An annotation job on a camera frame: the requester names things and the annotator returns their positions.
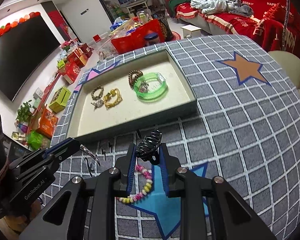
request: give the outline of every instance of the brown star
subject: brown star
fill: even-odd
[[[234,51],[234,60],[223,60],[219,62],[235,70],[239,85],[242,85],[250,78],[255,78],[269,85],[269,82],[260,73],[262,64],[248,61],[235,51]]]

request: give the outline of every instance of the green translucent bangle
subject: green translucent bangle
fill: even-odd
[[[152,92],[147,92],[148,82],[157,80],[160,87]],[[168,88],[165,78],[160,73],[148,73],[139,77],[134,84],[134,91],[138,97],[144,100],[156,99],[161,96]]]

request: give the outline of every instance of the pink bead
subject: pink bead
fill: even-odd
[[[136,171],[142,171],[143,167],[141,165],[136,165]]]

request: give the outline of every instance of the white stool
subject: white stool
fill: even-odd
[[[200,30],[202,30],[201,28],[197,27],[197,26],[193,26],[193,25],[186,25],[181,27],[183,30],[183,38],[187,38],[188,35],[190,35],[192,38],[194,37],[201,37],[201,32]]]

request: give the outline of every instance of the beige chair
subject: beige chair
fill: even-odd
[[[268,54],[285,70],[300,93],[300,59],[285,51],[270,51]]]

